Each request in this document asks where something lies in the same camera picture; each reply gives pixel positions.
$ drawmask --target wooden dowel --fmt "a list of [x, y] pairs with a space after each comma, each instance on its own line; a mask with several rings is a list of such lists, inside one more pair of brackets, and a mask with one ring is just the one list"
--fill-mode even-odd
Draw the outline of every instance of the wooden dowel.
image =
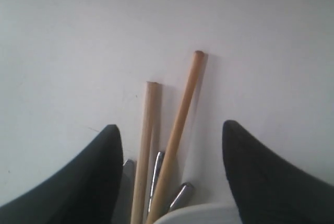
[[193, 64], [190, 69], [190, 74], [183, 94], [182, 102], [178, 110], [176, 119], [174, 121], [171, 136], [168, 141], [165, 157], [160, 171], [160, 176], [158, 179], [156, 191], [153, 196], [153, 201], [150, 213], [147, 217], [146, 224], [153, 224], [157, 219], [159, 219], [163, 211], [163, 207], [166, 204], [165, 193], [166, 191], [168, 191], [168, 185], [170, 182], [174, 161], [176, 159], [176, 153], [180, 144], [181, 135], [185, 125], [193, 93], [196, 88], [198, 76], [204, 62], [204, 56], [205, 55], [202, 51], [196, 51], [194, 53]]
[[150, 157], [152, 129], [155, 115], [154, 107], [157, 97], [158, 85], [159, 84], [155, 82], [147, 82], [146, 85], [144, 119], [142, 123], [140, 153], [136, 169], [131, 224], [142, 224], [146, 196], [145, 191], [147, 184], [148, 162]]

